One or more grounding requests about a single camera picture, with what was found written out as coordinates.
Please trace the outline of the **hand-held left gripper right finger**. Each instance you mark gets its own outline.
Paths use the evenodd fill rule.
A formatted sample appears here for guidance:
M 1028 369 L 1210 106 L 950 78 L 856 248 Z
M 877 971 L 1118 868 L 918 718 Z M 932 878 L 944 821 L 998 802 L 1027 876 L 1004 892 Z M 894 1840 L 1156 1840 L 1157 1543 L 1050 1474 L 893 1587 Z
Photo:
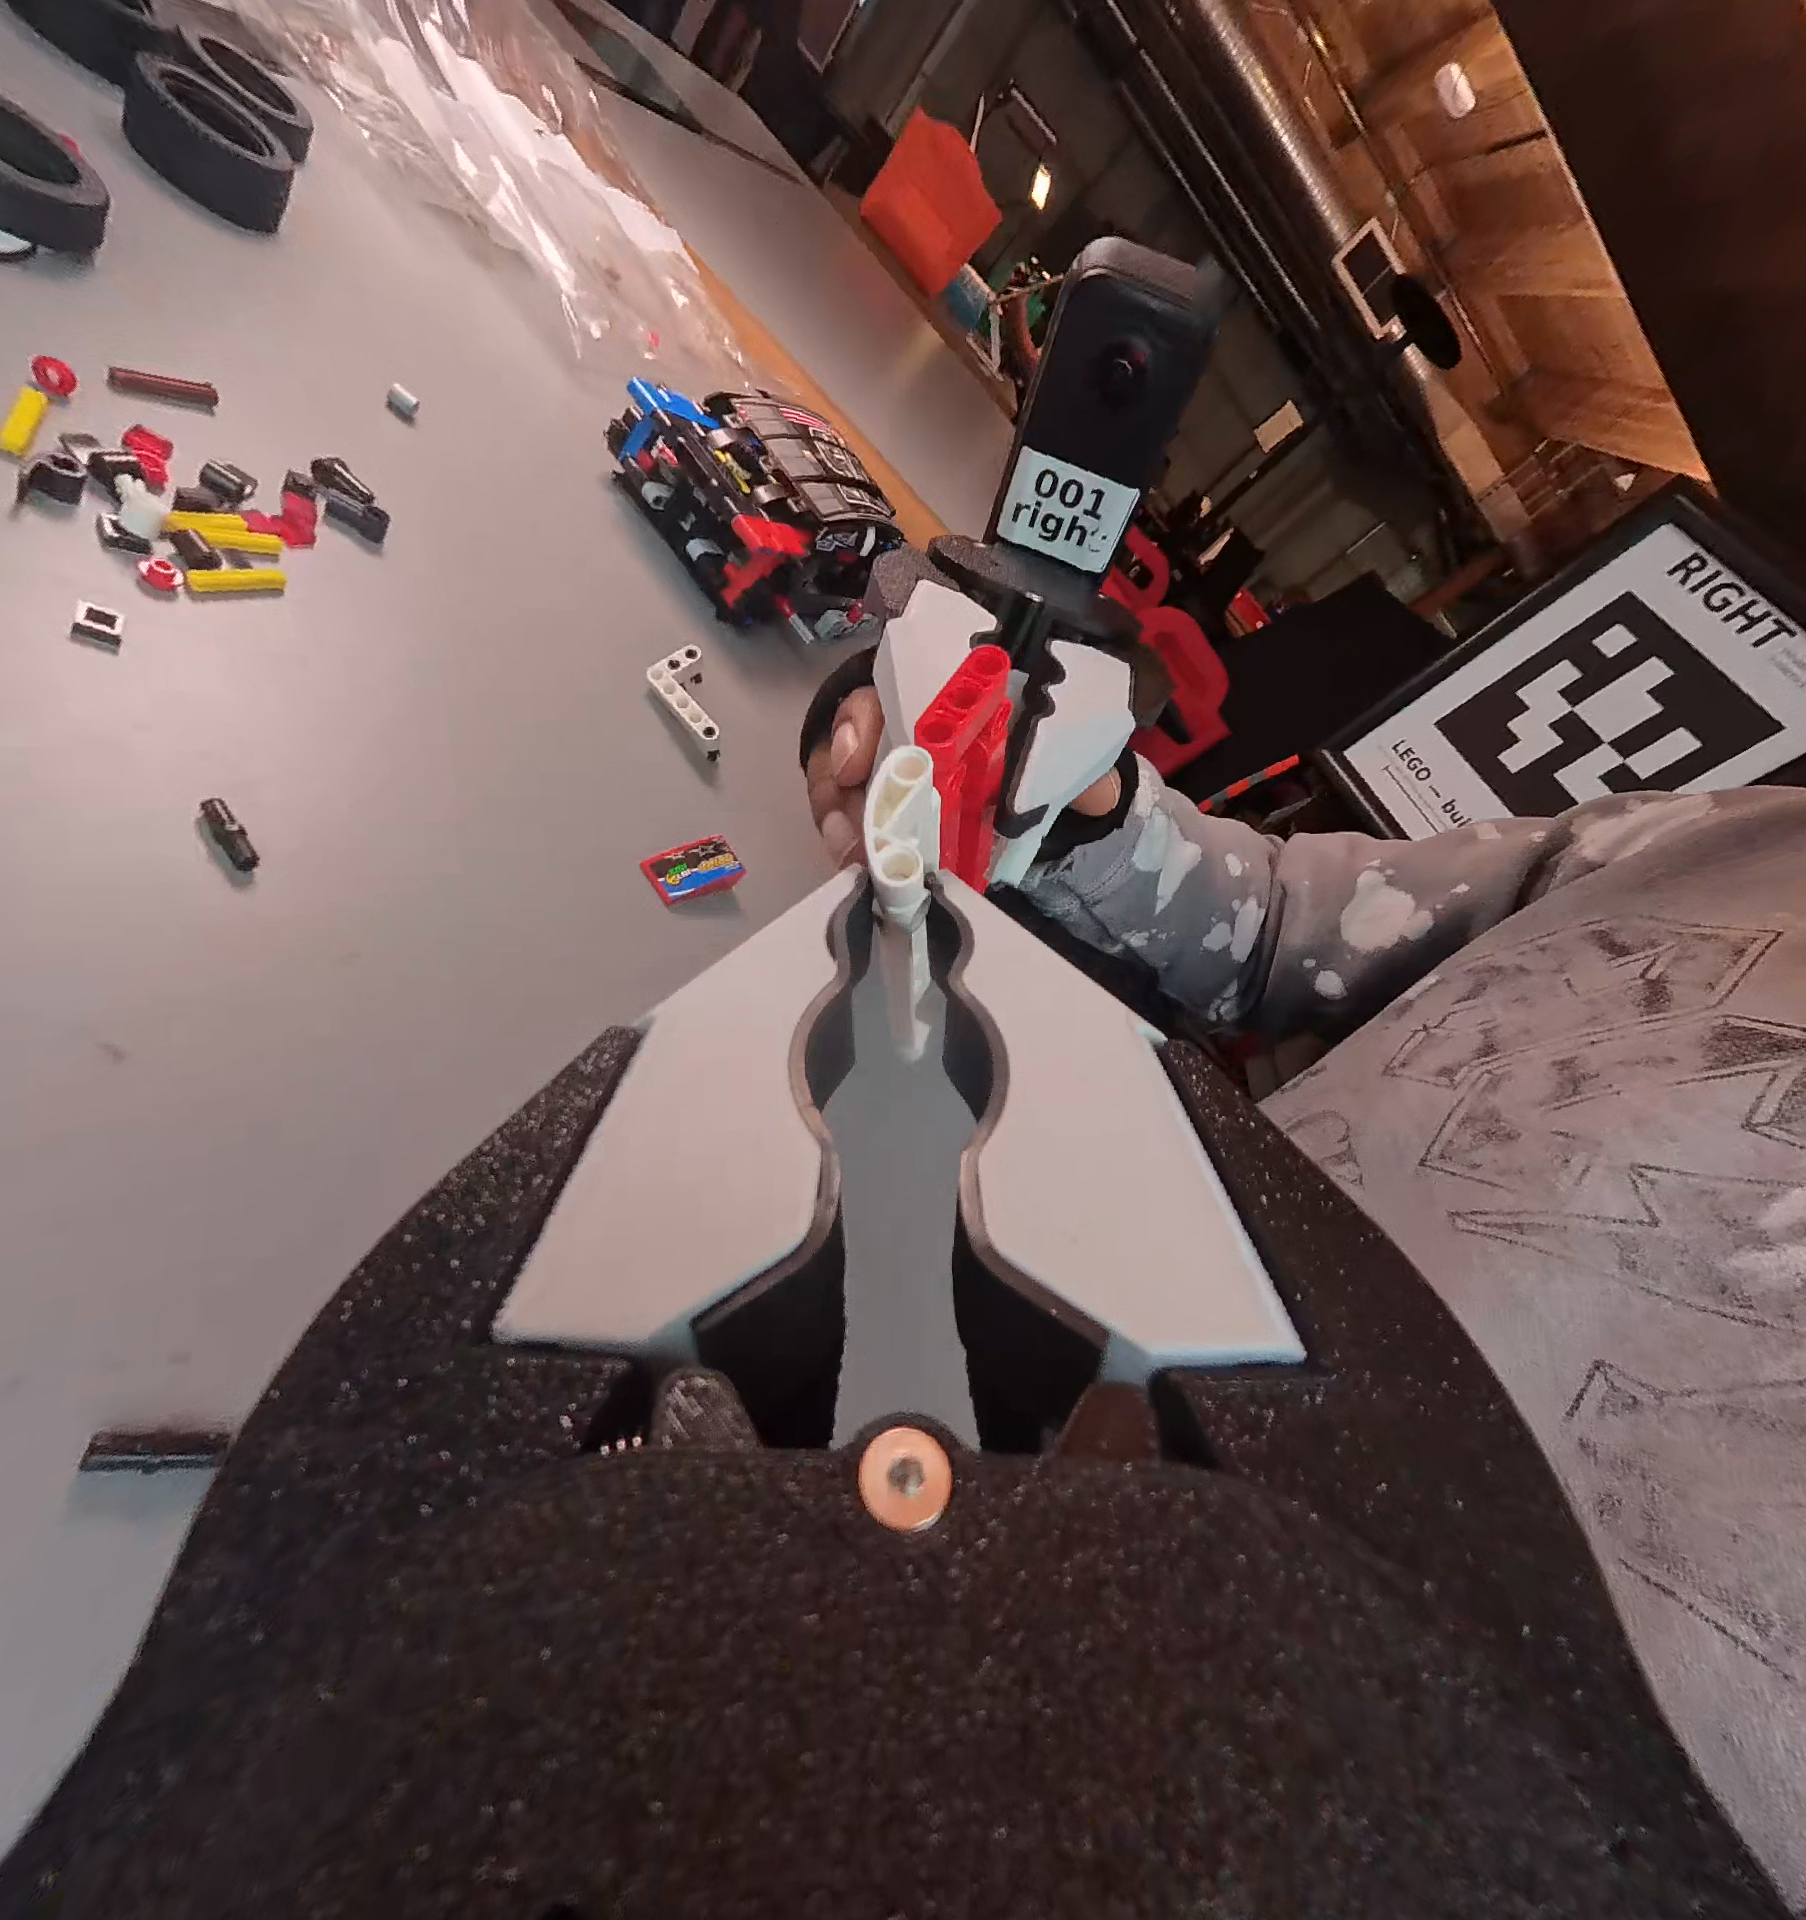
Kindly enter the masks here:
M 938 982 L 972 1118 L 954 1307 L 983 1447 L 1041 1452 L 1100 1382 L 1303 1367 L 1164 1034 L 959 880 Z

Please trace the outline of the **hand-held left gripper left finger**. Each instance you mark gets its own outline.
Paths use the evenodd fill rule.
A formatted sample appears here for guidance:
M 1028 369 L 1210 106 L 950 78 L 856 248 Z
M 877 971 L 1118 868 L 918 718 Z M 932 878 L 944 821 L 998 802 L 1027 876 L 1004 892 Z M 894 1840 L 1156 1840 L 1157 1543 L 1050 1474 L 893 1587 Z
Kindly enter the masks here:
M 864 876 L 842 871 L 652 1008 L 492 1336 L 722 1373 L 770 1445 L 832 1440 Z

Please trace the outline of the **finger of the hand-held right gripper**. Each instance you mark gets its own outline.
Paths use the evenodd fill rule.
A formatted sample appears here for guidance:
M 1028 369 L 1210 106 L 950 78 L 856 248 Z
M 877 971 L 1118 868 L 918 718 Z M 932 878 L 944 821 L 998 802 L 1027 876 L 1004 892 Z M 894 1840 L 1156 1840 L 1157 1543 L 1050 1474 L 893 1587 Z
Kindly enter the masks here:
M 1019 692 L 992 814 L 986 887 L 1018 887 L 1058 816 L 1119 759 L 1137 720 L 1127 659 L 1045 640 Z
M 891 613 L 880 636 L 873 685 L 883 710 L 878 750 L 915 742 L 919 715 L 964 666 L 972 643 L 992 643 L 997 613 L 964 590 L 918 580 L 903 612 Z

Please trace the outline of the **red beam brick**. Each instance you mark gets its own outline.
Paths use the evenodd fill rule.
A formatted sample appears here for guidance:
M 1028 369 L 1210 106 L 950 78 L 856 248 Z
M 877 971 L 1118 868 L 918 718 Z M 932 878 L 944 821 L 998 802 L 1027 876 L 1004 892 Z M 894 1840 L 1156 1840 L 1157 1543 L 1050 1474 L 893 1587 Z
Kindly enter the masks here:
M 935 764 L 938 871 L 985 890 L 994 812 L 1011 733 L 1011 659 L 994 645 L 972 647 L 915 722 L 915 746 Z

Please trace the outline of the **red printed tile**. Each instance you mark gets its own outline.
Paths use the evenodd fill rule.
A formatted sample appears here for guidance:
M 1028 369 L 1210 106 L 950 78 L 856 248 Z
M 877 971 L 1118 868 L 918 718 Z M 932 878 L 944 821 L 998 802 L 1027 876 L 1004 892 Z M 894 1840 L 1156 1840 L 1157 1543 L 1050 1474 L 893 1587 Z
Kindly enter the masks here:
M 699 835 L 640 861 L 652 892 L 668 907 L 722 897 L 748 876 L 748 866 L 728 837 Z

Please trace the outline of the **person's right forearm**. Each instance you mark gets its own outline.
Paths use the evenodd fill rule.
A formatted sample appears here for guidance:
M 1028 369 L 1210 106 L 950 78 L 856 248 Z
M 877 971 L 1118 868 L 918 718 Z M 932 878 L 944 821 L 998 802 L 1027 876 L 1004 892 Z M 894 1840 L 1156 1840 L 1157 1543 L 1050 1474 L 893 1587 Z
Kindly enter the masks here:
M 1608 860 L 1580 853 L 1624 805 L 1578 805 L 1556 818 L 1504 819 L 1421 840 L 1350 830 L 1272 837 L 1203 814 L 1125 756 L 1100 814 L 1070 807 L 1018 887 L 988 898 L 1032 930 L 1060 933 L 1107 967 L 1081 931 L 1234 913 L 1258 901 L 1272 925 L 1264 996 L 1269 1037 L 1308 1025 L 1331 1034 L 1382 1011 L 1563 878 Z

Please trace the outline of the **grey desk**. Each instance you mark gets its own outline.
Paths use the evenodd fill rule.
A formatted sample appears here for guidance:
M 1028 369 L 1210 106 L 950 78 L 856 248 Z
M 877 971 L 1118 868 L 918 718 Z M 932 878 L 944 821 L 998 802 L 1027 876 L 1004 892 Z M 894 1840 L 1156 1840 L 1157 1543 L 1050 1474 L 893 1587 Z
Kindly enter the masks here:
M 0 463 L 2 1858 L 204 1490 L 78 1472 L 93 1432 L 241 1421 L 446 1170 L 825 878 L 795 731 L 826 654 L 714 631 L 609 483 L 628 375 L 322 93 L 278 234 L 153 175 L 116 91 L 2 5 L 0 93 L 115 199 L 93 263 L 0 266 L 0 421 L 52 353 L 81 381 L 52 429 L 145 418 L 266 491 L 333 453 L 391 509 L 378 553 L 327 530 L 281 600 L 157 602 L 88 519 L 13 519 Z M 70 636 L 81 600 L 123 612 L 119 654 Z M 645 682 L 691 643 L 718 764 Z M 710 831 L 748 876 L 663 904 L 640 861 Z

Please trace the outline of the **person's right hand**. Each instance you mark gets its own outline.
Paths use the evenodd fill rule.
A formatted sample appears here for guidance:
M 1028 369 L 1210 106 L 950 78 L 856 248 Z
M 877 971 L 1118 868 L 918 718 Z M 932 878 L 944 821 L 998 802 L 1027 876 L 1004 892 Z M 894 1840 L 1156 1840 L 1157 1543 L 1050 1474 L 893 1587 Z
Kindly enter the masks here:
M 806 710 L 797 749 L 825 853 L 838 869 L 868 856 L 865 793 L 885 756 L 885 737 L 874 656 L 842 659 Z

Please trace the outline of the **red plastic chair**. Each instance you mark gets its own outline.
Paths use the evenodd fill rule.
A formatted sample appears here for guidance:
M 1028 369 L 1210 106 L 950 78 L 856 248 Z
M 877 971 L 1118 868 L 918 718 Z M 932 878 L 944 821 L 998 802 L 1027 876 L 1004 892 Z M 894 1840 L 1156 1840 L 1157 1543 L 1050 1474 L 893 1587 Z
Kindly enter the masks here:
M 1157 722 L 1134 737 L 1137 756 L 1164 777 L 1185 771 L 1230 733 L 1224 718 L 1228 670 L 1196 620 L 1167 606 L 1169 573 L 1164 549 L 1133 525 L 1104 580 L 1104 595 L 1137 616 L 1142 643 L 1169 680 Z

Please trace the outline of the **brick-built toy car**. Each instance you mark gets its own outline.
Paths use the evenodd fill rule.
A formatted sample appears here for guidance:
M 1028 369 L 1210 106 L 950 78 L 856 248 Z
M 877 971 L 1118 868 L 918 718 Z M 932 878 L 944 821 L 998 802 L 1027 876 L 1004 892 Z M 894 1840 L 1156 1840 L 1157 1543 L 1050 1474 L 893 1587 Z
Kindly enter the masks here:
M 826 418 L 758 388 L 698 399 L 632 378 L 627 394 L 605 430 L 619 483 L 721 622 L 806 643 L 868 622 L 873 568 L 906 536 Z

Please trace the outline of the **white angled beam brick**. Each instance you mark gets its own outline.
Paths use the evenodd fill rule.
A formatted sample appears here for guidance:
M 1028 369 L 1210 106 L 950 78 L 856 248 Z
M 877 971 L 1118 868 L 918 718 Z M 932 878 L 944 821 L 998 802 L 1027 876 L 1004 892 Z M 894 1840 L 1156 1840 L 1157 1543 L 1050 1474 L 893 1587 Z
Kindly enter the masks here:
M 722 727 L 698 698 L 703 679 L 702 664 L 703 652 L 691 643 L 661 659 L 654 659 L 645 672 L 645 682 L 682 727 L 698 756 L 708 764 L 718 764 L 722 759 Z

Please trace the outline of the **orange plastic crate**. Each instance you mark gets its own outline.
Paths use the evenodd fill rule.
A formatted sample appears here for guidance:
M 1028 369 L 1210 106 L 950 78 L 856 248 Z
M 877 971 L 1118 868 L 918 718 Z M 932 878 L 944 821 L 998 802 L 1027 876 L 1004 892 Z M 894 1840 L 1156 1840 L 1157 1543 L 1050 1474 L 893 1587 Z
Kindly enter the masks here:
M 913 108 L 859 202 L 906 276 L 941 298 L 1001 223 L 983 164 L 956 124 Z

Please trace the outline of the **person's torso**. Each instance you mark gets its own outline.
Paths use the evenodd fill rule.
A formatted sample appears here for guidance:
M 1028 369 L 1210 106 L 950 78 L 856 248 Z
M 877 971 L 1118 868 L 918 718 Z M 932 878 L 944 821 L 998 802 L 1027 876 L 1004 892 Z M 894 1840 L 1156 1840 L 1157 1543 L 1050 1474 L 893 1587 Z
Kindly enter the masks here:
M 1806 1916 L 1806 789 L 1611 802 L 1265 1108 L 1493 1362 Z

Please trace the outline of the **black white marker sign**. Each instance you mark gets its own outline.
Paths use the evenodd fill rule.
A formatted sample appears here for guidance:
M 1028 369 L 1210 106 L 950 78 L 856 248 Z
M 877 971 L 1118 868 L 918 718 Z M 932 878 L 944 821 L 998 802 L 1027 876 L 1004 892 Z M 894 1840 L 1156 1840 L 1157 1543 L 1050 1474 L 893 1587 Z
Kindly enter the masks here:
M 1316 764 L 1368 830 L 1400 838 L 1806 787 L 1806 570 L 1674 483 Z

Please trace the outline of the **black axle rod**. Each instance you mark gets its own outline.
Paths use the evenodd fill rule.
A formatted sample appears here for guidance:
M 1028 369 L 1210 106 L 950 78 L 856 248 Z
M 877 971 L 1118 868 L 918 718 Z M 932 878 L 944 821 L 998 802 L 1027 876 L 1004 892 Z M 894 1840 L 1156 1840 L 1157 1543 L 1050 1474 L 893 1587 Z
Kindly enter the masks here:
M 233 1440 L 226 1426 L 105 1426 L 85 1444 L 78 1472 L 212 1472 L 227 1459 Z

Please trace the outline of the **clear plastic bags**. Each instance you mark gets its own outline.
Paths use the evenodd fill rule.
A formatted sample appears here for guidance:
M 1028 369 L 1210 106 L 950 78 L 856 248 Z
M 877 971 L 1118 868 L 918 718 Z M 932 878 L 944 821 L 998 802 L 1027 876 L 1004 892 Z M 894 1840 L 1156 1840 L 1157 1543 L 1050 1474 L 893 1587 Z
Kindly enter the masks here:
M 752 383 L 691 249 L 530 5 L 233 5 L 413 195 L 522 266 L 581 361 L 685 388 Z

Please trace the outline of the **pile of yellow red black bricks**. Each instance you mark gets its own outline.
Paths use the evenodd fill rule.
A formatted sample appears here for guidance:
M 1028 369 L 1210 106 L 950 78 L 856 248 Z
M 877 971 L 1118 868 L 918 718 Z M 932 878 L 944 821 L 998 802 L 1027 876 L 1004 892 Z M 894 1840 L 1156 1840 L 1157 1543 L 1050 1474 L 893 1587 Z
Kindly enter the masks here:
M 312 553 L 324 530 L 342 530 L 367 553 L 385 547 L 389 509 L 347 460 L 317 456 L 287 467 L 266 498 L 260 479 L 231 460 L 183 470 L 176 438 L 145 421 L 113 437 L 52 429 L 80 392 L 70 361 L 29 357 L 0 421 L 9 515 L 88 519 L 101 551 L 123 561 L 147 600 L 278 602 L 290 592 L 292 560 Z

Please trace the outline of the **black rubber tire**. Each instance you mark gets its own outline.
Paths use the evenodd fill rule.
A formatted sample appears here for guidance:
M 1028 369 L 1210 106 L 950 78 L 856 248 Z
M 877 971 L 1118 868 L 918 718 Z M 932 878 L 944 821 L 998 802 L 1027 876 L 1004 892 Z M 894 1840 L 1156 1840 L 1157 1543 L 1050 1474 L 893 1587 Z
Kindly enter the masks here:
M 165 181 L 226 223 L 278 233 L 293 185 L 281 137 L 195 67 L 157 51 L 129 60 L 123 135 Z
M 194 24 L 177 28 L 176 44 L 195 73 L 274 135 L 293 164 L 309 158 L 315 137 L 312 115 L 264 60 L 227 35 Z
M 0 95 L 0 227 L 65 256 L 101 251 L 113 198 L 59 134 Z
M 168 57 L 176 28 L 155 3 L 6 3 L 6 9 L 59 51 L 126 88 L 143 55 Z

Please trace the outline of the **silver ventilation duct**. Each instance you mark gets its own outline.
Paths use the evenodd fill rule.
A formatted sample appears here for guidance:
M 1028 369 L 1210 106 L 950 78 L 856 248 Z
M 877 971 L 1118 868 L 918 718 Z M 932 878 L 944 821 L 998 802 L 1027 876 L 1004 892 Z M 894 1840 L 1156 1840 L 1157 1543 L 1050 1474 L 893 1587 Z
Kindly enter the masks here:
M 1451 504 L 1457 479 L 1420 375 L 1407 349 L 1372 333 L 1339 276 L 1336 253 L 1360 221 L 1252 38 L 1245 5 L 1193 3 L 1179 17 L 1189 78 L 1203 83 L 1214 106 L 1214 155 L 1285 270 L 1323 375 L 1366 423 L 1363 434 L 1380 441 L 1390 426 L 1409 446 L 1405 467 Z

